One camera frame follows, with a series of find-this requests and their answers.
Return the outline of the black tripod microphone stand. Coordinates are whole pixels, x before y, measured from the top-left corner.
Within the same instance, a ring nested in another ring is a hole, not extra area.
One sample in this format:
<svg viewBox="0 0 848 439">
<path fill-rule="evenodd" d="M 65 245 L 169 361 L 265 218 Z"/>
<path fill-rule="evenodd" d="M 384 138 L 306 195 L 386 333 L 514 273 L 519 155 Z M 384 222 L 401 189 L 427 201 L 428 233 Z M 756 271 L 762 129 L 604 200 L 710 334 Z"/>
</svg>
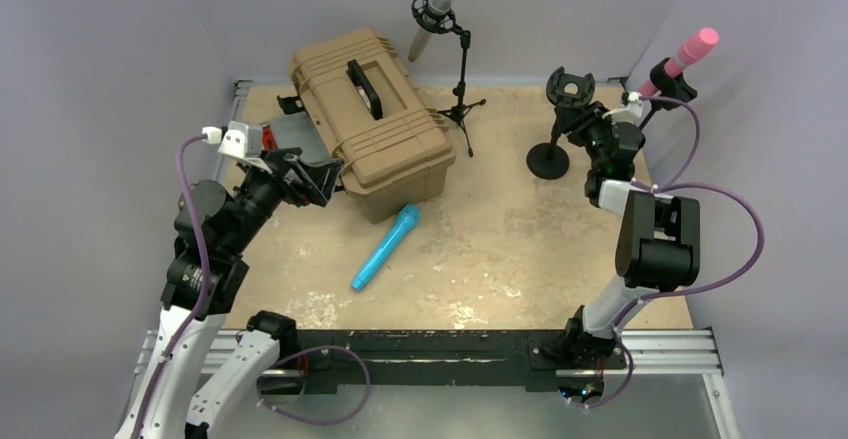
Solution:
<svg viewBox="0 0 848 439">
<path fill-rule="evenodd" d="M 469 157 L 474 156 L 474 151 L 471 145 L 471 141 L 468 135 L 468 131 L 465 125 L 465 118 L 467 114 L 475 107 L 483 106 L 486 104 L 486 99 L 481 99 L 477 102 L 466 103 L 466 72 L 467 72 L 467 58 L 468 51 L 471 47 L 471 39 L 472 34 L 471 31 L 464 28 L 463 26 L 457 23 L 455 12 L 452 8 L 452 13 L 450 17 L 447 19 L 445 26 L 448 27 L 448 31 L 444 34 L 437 35 L 445 35 L 445 34 L 454 34 L 459 38 L 460 48 L 461 48 L 461 65 L 460 65 L 460 74 L 459 80 L 456 86 L 452 90 L 452 94 L 456 97 L 456 104 L 453 105 L 449 109 L 438 110 L 437 113 L 446 117 L 454 124 L 456 124 L 459 129 L 462 131 L 465 141 L 467 154 Z"/>
</svg>

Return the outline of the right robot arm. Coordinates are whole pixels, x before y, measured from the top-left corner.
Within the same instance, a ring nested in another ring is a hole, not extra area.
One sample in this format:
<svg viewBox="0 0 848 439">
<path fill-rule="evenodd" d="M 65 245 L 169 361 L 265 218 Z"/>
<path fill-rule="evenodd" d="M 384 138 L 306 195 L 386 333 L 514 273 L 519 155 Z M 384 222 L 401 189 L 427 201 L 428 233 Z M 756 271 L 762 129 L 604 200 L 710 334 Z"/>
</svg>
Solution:
<svg viewBox="0 0 848 439">
<path fill-rule="evenodd" d="M 608 357 L 619 331 L 657 293 L 691 285 L 700 267 L 700 206 L 636 187 L 633 160 L 646 142 L 641 129 L 615 120 L 599 102 L 555 107 L 559 134 L 590 158 L 585 195 L 621 219 L 615 275 L 590 303 L 578 308 L 564 331 L 540 346 L 541 355 L 584 366 Z"/>
</svg>

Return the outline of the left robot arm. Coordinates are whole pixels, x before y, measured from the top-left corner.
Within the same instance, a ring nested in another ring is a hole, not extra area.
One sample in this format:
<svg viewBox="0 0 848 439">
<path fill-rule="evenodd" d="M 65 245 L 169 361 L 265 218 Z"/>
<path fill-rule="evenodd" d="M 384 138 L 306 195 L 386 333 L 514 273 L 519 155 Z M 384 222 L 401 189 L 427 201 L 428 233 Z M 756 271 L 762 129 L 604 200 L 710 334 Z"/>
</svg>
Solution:
<svg viewBox="0 0 848 439">
<path fill-rule="evenodd" d="M 236 192 L 214 179 L 183 185 L 154 351 L 117 437 L 182 437 L 208 351 L 249 271 L 247 246 L 279 205 L 324 207 L 336 189 L 342 160 L 307 163 L 299 153 L 261 153 L 266 165 L 243 166 Z"/>
</svg>

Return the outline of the black round-base shock-mount stand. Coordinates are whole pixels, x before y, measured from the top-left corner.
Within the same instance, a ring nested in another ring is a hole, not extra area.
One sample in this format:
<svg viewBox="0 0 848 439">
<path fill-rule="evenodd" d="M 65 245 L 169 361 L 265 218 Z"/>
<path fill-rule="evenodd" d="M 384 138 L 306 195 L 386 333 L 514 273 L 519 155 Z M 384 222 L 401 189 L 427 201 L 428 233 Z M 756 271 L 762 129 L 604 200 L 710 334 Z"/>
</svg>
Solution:
<svg viewBox="0 0 848 439">
<path fill-rule="evenodd" d="M 554 122 L 550 139 L 533 146 L 527 153 L 526 164 L 538 178 L 561 178 L 570 167 L 567 152 L 558 145 L 562 135 L 572 132 L 587 114 L 592 103 L 596 81 L 591 73 L 583 76 L 570 74 L 559 67 L 549 76 L 545 96 L 554 109 Z"/>
</svg>

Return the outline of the blue microphone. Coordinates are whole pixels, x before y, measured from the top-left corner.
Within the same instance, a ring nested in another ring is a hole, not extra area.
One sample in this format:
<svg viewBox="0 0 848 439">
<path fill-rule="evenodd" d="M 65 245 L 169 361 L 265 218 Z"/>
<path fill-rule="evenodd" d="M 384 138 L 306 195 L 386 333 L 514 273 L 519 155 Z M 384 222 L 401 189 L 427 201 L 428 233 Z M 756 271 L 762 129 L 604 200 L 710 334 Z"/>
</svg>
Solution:
<svg viewBox="0 0 848 439">
<path fill-rule="evenodd" d="M 420 215 L 420 209 L 414 204 L 408 204 L 399 211 L 393 225 L 351 281 L 354 290 L 361 291 L 369 284 L 405 237 L 418 225 Z"/>
</svg>

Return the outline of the grey silver microphone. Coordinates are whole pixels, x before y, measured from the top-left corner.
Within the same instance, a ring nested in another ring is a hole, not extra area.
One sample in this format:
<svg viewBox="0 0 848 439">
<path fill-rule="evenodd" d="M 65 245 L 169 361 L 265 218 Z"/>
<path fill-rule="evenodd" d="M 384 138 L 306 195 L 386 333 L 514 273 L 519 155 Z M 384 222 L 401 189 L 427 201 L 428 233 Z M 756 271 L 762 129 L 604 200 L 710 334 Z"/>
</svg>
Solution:
<svg viewBox="0 0 848 439">
<path fill-rule="evenodd" d="M 432 35 L 444 34 L 448 31 L 445 26 L 452 13 L 453 0 L 413 0 L 411 11 L 419 27 L 411 43 L 407 59 L 416 62 L 423 54 Z"/>
</svg>

